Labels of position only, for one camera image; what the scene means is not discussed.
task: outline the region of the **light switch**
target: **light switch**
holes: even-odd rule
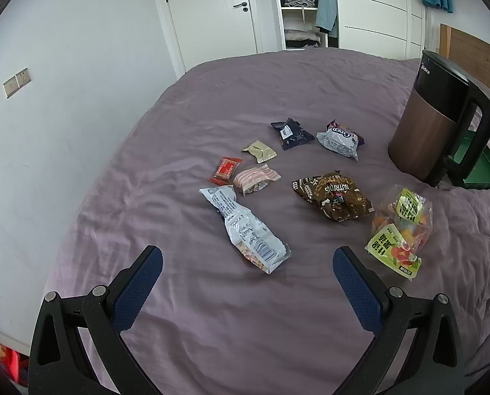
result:
[[[30,81],[31,77],[29,75],[29,70],[24,68],[4,83],[5,96],[9,98],[16,93],[18,89],[23,88],[23,86],[27,85]]]
[[[20,86],[18,85],[18,80],[16,80],[16,76],[11,77],[9,80],[7,80],[4,83],[4,91],[7,98],[11,96],[14,92],[16,92],[18,89],[20,89]]]

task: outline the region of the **green label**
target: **green label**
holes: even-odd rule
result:
[[[402,193],[397,204],[397,214],[405,220],[419,223],[422,204],[415,197],[414,193],[407,188],[402,190]]]
[[[394,224],[388,224],[369,241],[368,251],[373,255],[391,255],[393,247],[402,245],[402,235]]]
[[[422,263],[420,257],[417,257],[412,264],[402,264],[391,254],[393,247],[400,247],[403,242],[404,238],[395,225],[388,224],[372,237],[365,249],[387,267],[396,271],[396,273],[408,279],[413,279],[417,276]]]

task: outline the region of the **green tray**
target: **green tray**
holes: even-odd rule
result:
[[[457,163],[460,163],[462,160],[462,157],[470,146],[474,136],[475,132],[473,132],[473,130],[469,130],[464,136],[459,149],[455,153],[454,160]],[[451,174],[448,174],[448,176],[453,185],[457,187],[477,188],[479,190],[490,188],[490,149],[488,147],[484,149],[468,178],[462,179],[454,177]]]

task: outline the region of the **snack package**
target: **snack package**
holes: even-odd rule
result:
[[[233,186],[202,188],[199,191],[225,219],[230,241],[247,260],[265,273],[272,273],[291,256],[288,246],[274,236],[250,209],[236,202]]]
[[[287,121],[271,123],[271,126],[280,133],[281,145],[284,150],[314,141],[314,136],[303,130],[299,123],[290,117]]]
[[[271,181],[280,179],[280,174],[268,167],[267,164],[259,168],[251,168],[240,172],[234,178],[234,185],[243,192],[243,196],[257,192],[266,187]]]
[[[373,237],[365,249],[398,274],[413,279],[422,263],[417,252],[431,234],[432,219],[429,200],[395,185],[376,207]]]
[[[336,222],[369,215],[374,211],[369,199],[364,197],[353,180],[343,177],[340,171],[297,179],[292,182],[292,188]]]
[[[243,151],[248,151],[250,154],[252,154],[258,163],[266,162],[277,156],[277,153],[273,149],[261,141],[253,142],[248,147],[245,147]]]
[[[241,162],[243,162],[241,159],[235,157],[223,157],[215,174],[209,180],[217,185],[230,184],[230,177]]]
[[[356,149],[364,144],[364,138],[347,126],[339,125],[335,120],[325,128],[326,132],[318,132],[316,138],[325,148],[345,157],[354,157],[358,161]]]

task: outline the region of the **white wall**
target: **white wall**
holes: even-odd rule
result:
[[[32,82],[6,99],[2,83],[25,67]],[[87,190],[175,80],[155,0],[12,0],[0,17],[0,340],[10,347],[28,349]]]
[[[453,13],[426,8],[426,49],[439,51],[440,24],[444,23],[490,44],[490,10],[482,0],[452,0]]]

